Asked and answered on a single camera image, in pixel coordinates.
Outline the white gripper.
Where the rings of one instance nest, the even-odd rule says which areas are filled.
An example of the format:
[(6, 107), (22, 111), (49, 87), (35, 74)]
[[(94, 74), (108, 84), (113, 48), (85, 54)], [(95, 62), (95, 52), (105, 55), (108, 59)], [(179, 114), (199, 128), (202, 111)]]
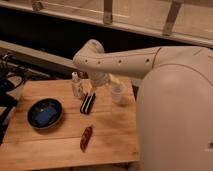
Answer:
[(108, 81), (112, 85), (121, 84), (121, 81), (112, 74), (110, 74), (109, 76), (107, 74), (98, 74), (98, 75), (90, 74), (89, 79), (92, 86), (91, 85), (88, 86), (88, 95), (94, 94), (96, 87), (103, 86)]

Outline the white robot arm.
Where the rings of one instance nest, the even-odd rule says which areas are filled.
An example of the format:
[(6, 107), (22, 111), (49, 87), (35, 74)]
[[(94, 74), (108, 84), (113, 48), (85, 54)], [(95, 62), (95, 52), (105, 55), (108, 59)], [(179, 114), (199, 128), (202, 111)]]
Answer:
[(76, 67), (141, 80), (136, 125), (140, 171), (213, 171), (213, 50), (161, 46), (106, 53), (92, 39)]

